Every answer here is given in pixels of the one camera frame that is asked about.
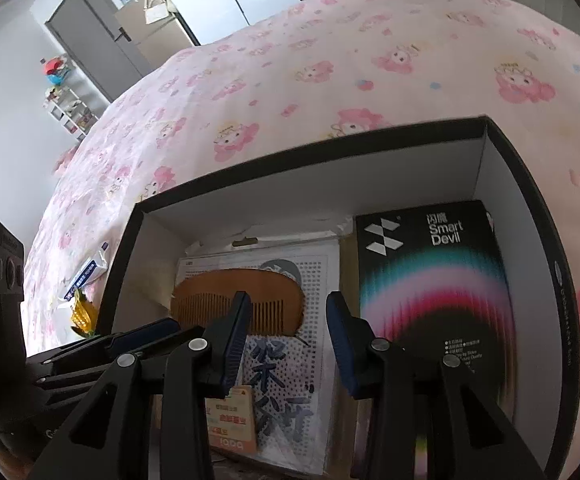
wooden comb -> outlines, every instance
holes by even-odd
[[[252,301],[247,333],[294,336],[303,320],[303,292],[292,278],[272,270],[221,269],[192,276],[175,287],[170,313],[181,327],[207,326],[227,314],[238,290]]]

bedsheet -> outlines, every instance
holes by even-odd
[[[59,343],[58,292],[100,240],[114,252],[135,202],[327,137],[478,114],[543,193],[580,313],[580,37],[509,0],[306,0],[179,52],[106,110],[30,249],[28,354]],[[564,478],[579,461],[580,410]]]

silver screw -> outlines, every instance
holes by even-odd
[[[123,368],[126,368],[128,366],[133,365],[135,361],[136,357],[134,357],[132,354],[122,354],[119,355],[118,358],[116,359],[116,364],[118,364]]]
[[[192,339],[188,344],[190,350],[203,350],[206,346],[208,346],[208,342],[203,339],[202,337],[196,337]]]
[[[383,337],[378,337],[376,339],[372,339],[370,346],[377,352],[385,352],[388,348],[390,348],[390,341],[384,339]]]
[[[460,364],[461,360],[456,355],[454,354],[444,355],[444,365],[449,366],[451,368],[456,368]]]

open cardboard box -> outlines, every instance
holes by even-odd
[[[510,288],[518,374],[513,422],[547,477],[557,478],[580,391],[574,289],[534,180],[487,117],[309,144],[208,174],[137,204],[109,272],[97,330],[129,330],[167,316],[178,260],[195,242],[243,237],[257,226],[279,234],[289,226],[328,230],[358,214],[471,199],[481,200],[494,219]],[[350,409],[341,413],[353,420]],[[331,423],[331,432],[345,428],[345,434],[331,434],[328,467],[337,476],[345,471],[337,466],[340,446],[354,428],[341,417]]]

toothpaste tube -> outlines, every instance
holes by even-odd
[[[90,258],[86,258],[83,265],[79,267],[78,272],[68,282],[67,288],[65,288],[60,296],[61,300],[70,301],[74,298],[74,294],[78,288],[92,283],[107,271],[107,253],[109,246],[110,244],[108,242],[103,242]]]

